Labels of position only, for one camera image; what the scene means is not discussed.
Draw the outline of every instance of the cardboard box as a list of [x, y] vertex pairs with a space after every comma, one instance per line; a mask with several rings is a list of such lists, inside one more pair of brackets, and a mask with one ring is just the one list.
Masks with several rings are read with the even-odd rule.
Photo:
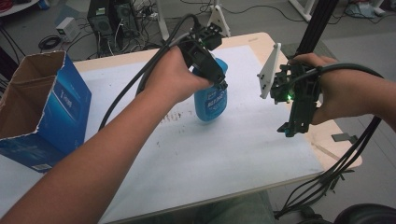
[[64, 51], [25, 57], [0, 101], [0, 154], [47, 172], [84, 143], [90, 102]]

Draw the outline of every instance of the table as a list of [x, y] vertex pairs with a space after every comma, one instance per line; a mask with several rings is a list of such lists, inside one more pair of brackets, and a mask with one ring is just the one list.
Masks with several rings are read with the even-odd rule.
[[30, 6], [32, 6], [32, 5], [34, 5], [34, 4], [36, 4], [37, 2], [38, 2], [38, 0], [32, 0], [32, 1], [29, 2], [29, 3], [14, 5], [14, 6], [12, 6], [12, 8], [10, 8], [9, 10], [7, 10], [7, 11], [5, 11], [5, 12], [1, 12], [1, 13], [0, 13], [0, 17], [4, 17], [4, 16], [10, 15], [10, 14], [19, 12], [19, 11], [21, 11], [21, 10], [24, 10], [24, 9], [26, 9], [26, 8], [28, 8], [28, 7], [30, 7]]
[[[311, 126], [309, 133], [293, 138], [276, 132], [289, 117], [288, 109], [261, 99], [256, 74], [238, 70], [248, 66], [258, 73], [273, 45], [265, 33], [223, 39], [215, 55], [229, 64], [226, 110], [214, 122], [202, 123], [193, 114], [191, 99], [176, 105], [142, 148], [101, 223], [152, 216], [305, 180], [344, 154], [350, 143], [334, 143], [331, 134], [341, 130], [333, 121]], [[230, 52], [245, 55], [232, 58]], [[75, 63], [92, 88], [87, 139], [96, 132], [107, 109], [102, 103], [111, 102], [125, 80], [154, 53], [148, 50]], [[285, 62], [281, 56], [279, 63]], [[240, 98], [247, 92], [248, 98]], [[131, 95], [120, 105], [126, 105]], [[116, 107], [112, 116], [120, 110]], [[353, 166], [360, 164], [357, 160]], [[41, 177], [0, 157], [0, 216]]]

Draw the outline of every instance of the finger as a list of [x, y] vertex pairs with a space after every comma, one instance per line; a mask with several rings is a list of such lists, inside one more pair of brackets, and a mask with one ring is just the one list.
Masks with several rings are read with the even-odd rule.
[[194, 85], [197, 88], [197, 91], [213, 86], [213, 82], [209, 81], [209, 79], [206, 79], [203, 77], [198, 77], [198, 76], [194, 75], [193, 73], [191, 73], [191, 76], [194, 76], [194, 80], [195, 80]]
[[322, 66], [326, 64], [325, 61], [323, 61], [318, 55], [315, 53], [307, 53], [307, 54], [301, 54], [296, 57], [294, 57], [295, 61], [298, 61], [300, 63], [306, 63], [312, 66]]

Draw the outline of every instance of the box flap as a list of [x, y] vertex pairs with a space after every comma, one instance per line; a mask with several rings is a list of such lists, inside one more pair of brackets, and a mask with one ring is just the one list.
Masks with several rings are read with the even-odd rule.
[[64, 55], [64, 51], [56, 51], [25, 57], [10, 82], [23, 83], [55, 76], [64, 65]]
[[0, 104], [0, 138], [35, 131], [55, 77], [45, 77], [24, 83], [11, 83], [6, 99]]

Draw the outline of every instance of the spray bottle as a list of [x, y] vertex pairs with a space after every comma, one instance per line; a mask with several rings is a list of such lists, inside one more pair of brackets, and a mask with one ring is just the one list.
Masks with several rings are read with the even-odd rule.
[[[222, 72], [227, 72], [228, 65], [223, 60], [215, 58]], [[193, 69], [192, 72], [198, 75], [198, 70]], [[217, 118], [227, 106], [227, 90], [219, 90], [216, 87], [198, 91], [194, 94], [195, 113], [202, 121], [210, 121]]]

